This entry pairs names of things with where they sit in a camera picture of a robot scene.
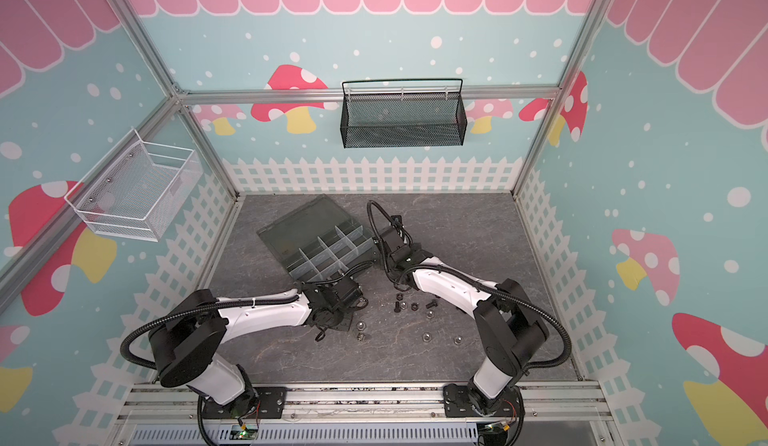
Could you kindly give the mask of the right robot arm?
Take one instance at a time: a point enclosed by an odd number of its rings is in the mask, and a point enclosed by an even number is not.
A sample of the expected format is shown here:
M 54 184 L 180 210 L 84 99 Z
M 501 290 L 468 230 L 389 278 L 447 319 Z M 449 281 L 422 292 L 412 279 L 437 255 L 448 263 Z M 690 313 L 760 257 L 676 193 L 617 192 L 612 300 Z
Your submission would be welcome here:
M 532 304 L 518 282 L 485 281 L 448 266 L 415 242 L 402 219 L 378 202 L 368 201 L 366 213 L 393 286 L 443 299 L 475 322 L 485 358 L 465 386 L 444 387 L 446 413 L 465 408 L 491 416 L 508 407 L 521 416 L 517 382 L 534 369 L 555 368 L 571 357 L 573 342 L 562 323 Z

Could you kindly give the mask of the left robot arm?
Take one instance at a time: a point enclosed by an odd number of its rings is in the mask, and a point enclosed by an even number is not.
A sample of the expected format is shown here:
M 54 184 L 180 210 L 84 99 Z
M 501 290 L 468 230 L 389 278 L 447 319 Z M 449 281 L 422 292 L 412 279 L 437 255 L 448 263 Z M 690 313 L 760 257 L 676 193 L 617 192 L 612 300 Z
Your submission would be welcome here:
M 130 332 L 120 354 L 155 370 L 165 388 L 188 387 L 202 407 L 211 405 L 233 418 L 251 415 L 264 402 L 245 369 L 225 360 L 219 347 L 279 327 L 315 328 L 317 342 L 330 330 L 347 330 L 353 314 L 368 304 L 355 276 L 373 264 L 359 261 L 328 279 L 267 296 L 217 298 L 209 289 L 197 290 L 169 314 Z

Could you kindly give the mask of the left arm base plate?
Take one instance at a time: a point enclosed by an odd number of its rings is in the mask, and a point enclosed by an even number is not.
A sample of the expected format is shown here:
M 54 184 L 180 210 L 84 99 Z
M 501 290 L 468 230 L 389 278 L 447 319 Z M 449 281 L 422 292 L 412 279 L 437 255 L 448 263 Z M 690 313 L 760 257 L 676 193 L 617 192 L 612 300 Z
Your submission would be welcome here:
M 203 399 L 204 419 L 281 419 L 286 405 L 286 387 L 250 387 L 227 405 Z

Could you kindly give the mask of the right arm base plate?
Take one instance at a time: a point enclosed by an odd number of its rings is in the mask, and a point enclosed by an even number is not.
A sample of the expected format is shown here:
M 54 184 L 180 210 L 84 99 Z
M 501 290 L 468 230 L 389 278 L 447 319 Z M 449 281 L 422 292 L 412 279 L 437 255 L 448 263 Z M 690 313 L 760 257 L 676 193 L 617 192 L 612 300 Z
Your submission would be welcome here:
M 521 418 L 525 416 L 523 398 L 517 386 L 505 387 L 496 397 L 486 397 L 475 385 L 449 383 L 442 399 L 448 418 Z

